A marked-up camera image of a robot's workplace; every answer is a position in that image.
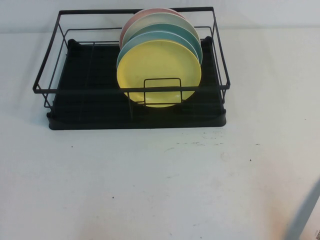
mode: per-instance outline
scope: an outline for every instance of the yellow plate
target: yellow plate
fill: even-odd
[[[130,49],[117,68],[120,88],[197,87],[201,80],[201,67],[196,56],[185,46],[170,40],[151,40]],[[182,99],[194,91],[183,91]],[[181,103],[180,92],[131,92],[132,101],[145,103],[148,107],[161,108]]]

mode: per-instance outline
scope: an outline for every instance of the blue plate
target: blue plate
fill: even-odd
[[[159,24],[153,24],[150,26],[146,26],[146,27],[142,28],[141,30],[137,31],[134,35],[132,35],[132,37],[129,40],[133,39],[134,37],[136,37],[140,34],[144,34],[147,32],[154,32],[154,31],[170,32],[170,33],[177,34],[180,37],[184,38],[193,46],[193,48],[195,49],[196,54],[198,56],[199,63],[200,64],[202,63],[203,54],[202,54],[202,49],[201,49],[201,45],[200,45],[199,41],[187,29],[180,27],[180,26],[177,26],[177,25],[159,23]]]
[[[179,36],[178,34],[168,32],[168,31],[149,31],[132,38],[123,46],[116,60],[116,67],[118,68],[118,65],[121,59],[130,49],[132,49],[133,47],[139,44],[152,41],[152,40],[171,40],[176,43],[179,43],[185,46],[187,49],[189,49],[199,60],[199,57],[195,48],[187,40],[185,40],[183,37]]]

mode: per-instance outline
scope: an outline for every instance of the dish rack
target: dish rack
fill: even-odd
[[[212,23],[194,26],[206,31],[201,38],[203,61],[199,86],[183,87],[177,76],[151,78],[146,81],[179,80],[180,86],[119,88],[117,57],[121,27],[105,27],[117,23],[141,9],[61,10],[53,29],[39,73],[33,85],[35,94],[44,97],[49,127],[52,130],[80,129],[151,129],[222,127],[226,124],[224,108],[230,79],[222,50],[213,7],[172,8],[180,13],[210,14]],[[61,20],[66,18],[67,27]],[[187,100],[154,104],[169,107],[148,107],[146,99],[133,102],[127,93],[194,91]]]

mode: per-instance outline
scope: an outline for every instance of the white wall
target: white wall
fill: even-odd
[[[320,26],[320,0],[0,0],[0,33],[50,32],[59,10],[194,6],[214,6],[220,28]]]

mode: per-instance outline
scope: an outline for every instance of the black drip tray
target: black drip tray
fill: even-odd
[[[212,38],[202,40],[201,47],[203,61],[199,86],[217,87]],[[116,63],[119,52],[118,45],[79,44],[69,40],[58,89],[118,89]],[[123,93],[56,94],[47,117],[53,130],[221,127],[226,124],[226,110],[218,88],[214,92],[195,91],[182,103],[160,108],[133,101],[129,104]]]

